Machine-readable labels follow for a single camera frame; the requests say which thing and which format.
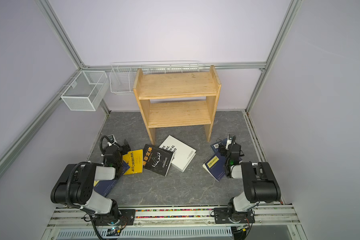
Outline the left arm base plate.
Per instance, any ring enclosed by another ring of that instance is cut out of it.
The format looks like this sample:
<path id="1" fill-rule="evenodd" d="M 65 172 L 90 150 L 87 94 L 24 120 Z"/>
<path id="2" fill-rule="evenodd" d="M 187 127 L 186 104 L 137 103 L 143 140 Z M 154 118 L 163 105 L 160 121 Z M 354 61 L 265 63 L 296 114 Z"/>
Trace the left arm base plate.
<path id="1" fill-rule="evenodd" d="M 95 226 L 131 226 L 134 223 L 136 209 L 121 209 L 116 216 L 111 213 L 105 215 L 95 215 Z"/>

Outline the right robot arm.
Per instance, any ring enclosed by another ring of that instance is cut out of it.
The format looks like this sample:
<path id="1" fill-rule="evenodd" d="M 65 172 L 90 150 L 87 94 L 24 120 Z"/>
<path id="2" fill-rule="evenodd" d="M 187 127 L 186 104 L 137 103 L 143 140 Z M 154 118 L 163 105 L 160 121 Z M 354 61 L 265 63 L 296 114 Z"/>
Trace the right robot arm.
<path id="1" fill-rule="evenodd" d="M 281 189 L 267 162 L 244 162 L 241 145 L 236 143 L 235 135 L 228 135 L 224 146 L 225 175 L 227 178 L 241 179 L 243 192 L 231 198 L 228 203 L 228 218 L 232 223 L 249 221 L 254 216 L 253 208 L 261 203 L 281 200 Z"/>

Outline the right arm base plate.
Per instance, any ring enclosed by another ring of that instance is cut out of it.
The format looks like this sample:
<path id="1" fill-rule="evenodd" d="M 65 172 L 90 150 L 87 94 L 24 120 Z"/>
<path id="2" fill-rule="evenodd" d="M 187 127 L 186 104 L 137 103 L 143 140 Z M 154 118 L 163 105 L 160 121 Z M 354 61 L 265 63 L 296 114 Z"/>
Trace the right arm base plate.
<path id="1" fill-rule="evenodd" d="M 236 212 L 228 209 L 228 207 L 214 208 L 212 216 L 216 224 L 252 224 L 255 222 L 253 211 Z"/>

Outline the black book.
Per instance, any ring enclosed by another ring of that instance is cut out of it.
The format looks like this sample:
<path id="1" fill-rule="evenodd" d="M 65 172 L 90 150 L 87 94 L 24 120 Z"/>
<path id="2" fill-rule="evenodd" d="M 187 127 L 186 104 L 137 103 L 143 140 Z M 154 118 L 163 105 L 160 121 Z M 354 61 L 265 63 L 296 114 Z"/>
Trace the black book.
<path id="1" fill-rule="evenodd" d="M 166 177 L 173 152 L 146 144 L 143 148 L 143 168 Z"/>

